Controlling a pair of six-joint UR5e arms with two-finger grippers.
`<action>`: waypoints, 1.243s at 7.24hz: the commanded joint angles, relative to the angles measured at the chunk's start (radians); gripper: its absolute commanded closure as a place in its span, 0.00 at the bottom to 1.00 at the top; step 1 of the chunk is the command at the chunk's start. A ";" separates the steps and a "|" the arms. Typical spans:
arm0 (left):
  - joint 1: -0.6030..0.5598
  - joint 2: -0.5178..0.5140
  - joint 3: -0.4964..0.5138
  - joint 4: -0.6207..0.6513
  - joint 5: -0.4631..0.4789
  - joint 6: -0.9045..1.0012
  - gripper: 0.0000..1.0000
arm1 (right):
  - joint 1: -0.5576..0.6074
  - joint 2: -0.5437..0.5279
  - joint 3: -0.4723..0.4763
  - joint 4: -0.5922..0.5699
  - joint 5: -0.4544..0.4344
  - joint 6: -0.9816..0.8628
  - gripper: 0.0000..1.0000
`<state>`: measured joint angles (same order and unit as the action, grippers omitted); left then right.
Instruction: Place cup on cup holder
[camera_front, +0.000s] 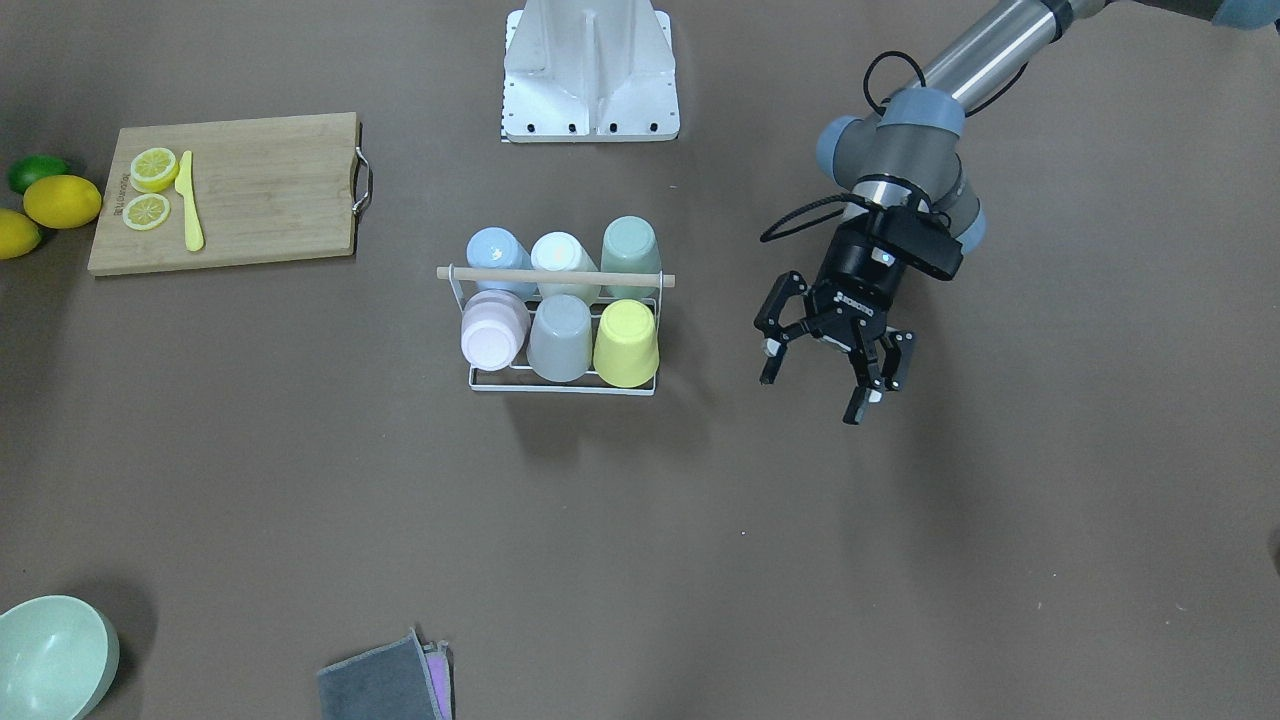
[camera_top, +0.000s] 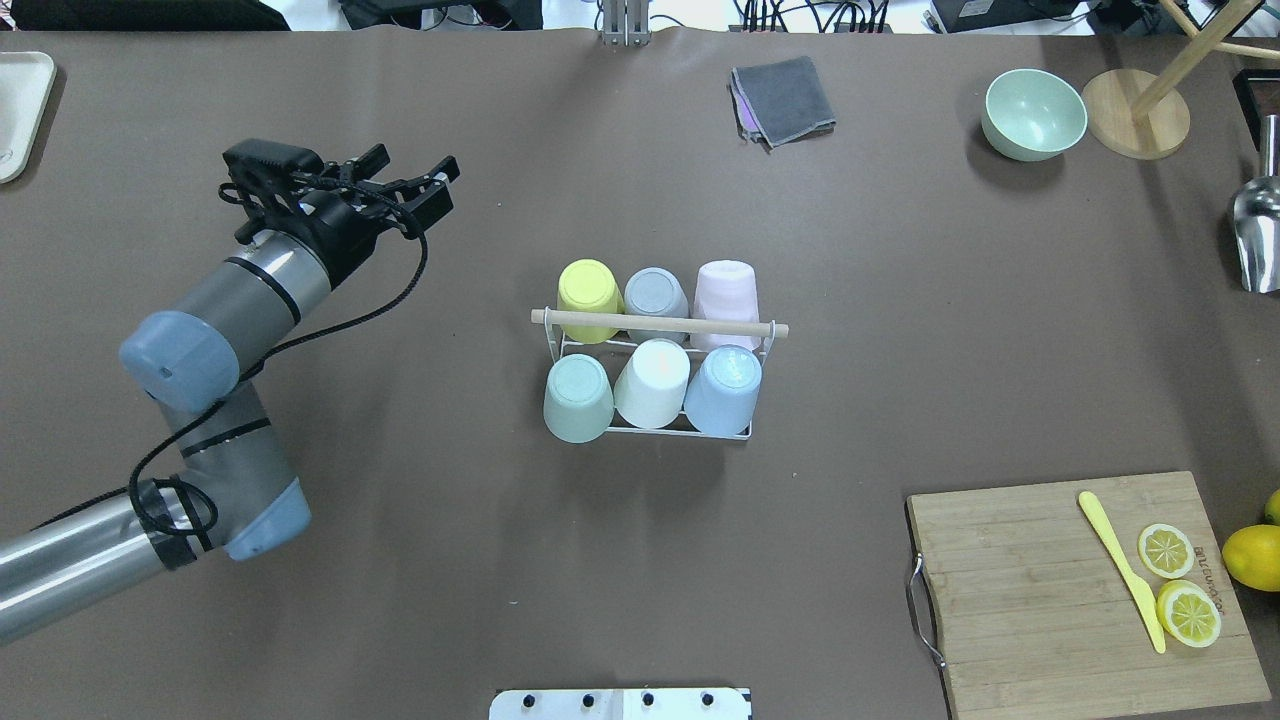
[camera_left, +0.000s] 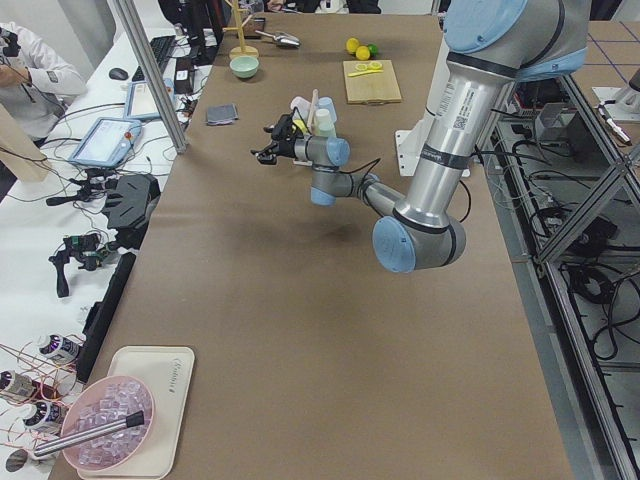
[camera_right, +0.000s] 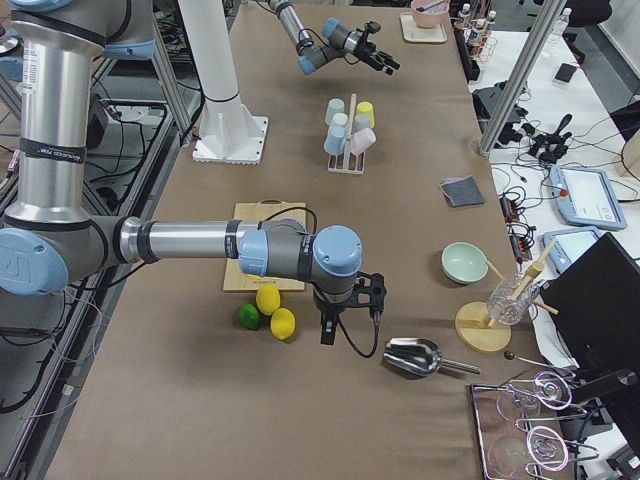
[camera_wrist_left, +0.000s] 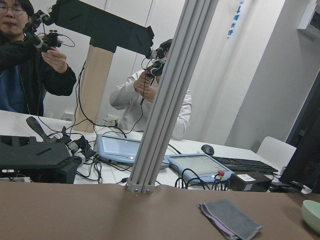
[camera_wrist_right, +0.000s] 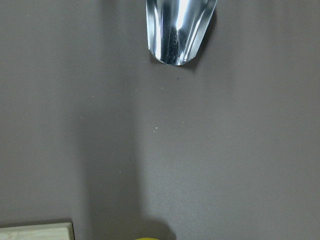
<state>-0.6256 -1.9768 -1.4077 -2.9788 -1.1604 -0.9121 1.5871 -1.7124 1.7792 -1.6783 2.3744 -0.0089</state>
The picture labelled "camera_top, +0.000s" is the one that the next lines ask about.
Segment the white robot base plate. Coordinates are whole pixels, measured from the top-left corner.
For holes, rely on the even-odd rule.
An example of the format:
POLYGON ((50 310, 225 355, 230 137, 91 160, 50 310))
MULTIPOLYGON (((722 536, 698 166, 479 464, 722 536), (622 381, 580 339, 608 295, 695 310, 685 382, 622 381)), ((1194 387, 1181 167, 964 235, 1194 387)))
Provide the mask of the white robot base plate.
POLYGON ((749 689, 657 687, 502 691, 489 719, 753 719, 749 689))

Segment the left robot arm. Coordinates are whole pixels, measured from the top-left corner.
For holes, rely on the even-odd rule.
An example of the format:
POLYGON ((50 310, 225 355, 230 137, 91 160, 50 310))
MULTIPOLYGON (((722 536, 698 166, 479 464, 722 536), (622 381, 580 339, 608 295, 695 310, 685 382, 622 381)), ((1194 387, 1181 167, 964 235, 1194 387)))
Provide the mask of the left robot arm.
POLYGON ((378 143, 346 161, 247 138, 223 154, 220 197, 243 208, 239 252, 173 307, 146 316, 119 359, 169 425, 160 448, 184 466, 146 477, 3 544, 3 643, 223 550, 257 557, 311 521, 300 478, 253 387, 268 360, 301 345, 294 328, 397 231, 421 250, 454 206, 460 164, 380 182, 378 143))

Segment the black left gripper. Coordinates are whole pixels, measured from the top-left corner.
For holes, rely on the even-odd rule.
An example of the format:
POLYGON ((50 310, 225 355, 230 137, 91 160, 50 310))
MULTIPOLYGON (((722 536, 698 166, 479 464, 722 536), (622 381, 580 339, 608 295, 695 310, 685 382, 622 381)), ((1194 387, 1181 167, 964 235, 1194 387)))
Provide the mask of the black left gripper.
POLYGON ((357 158, 329 161, 319 187, 297 177, 270 182, 270 227, 296 237, 320 261, 332 290, 337 290, 374 252, 378 237, 398 229, 407 240, 421 240, 454 208, 451 183, 460 164, 447 155, 425 176, 388 184, 376 176, 390 163, 384 143, 357 158))

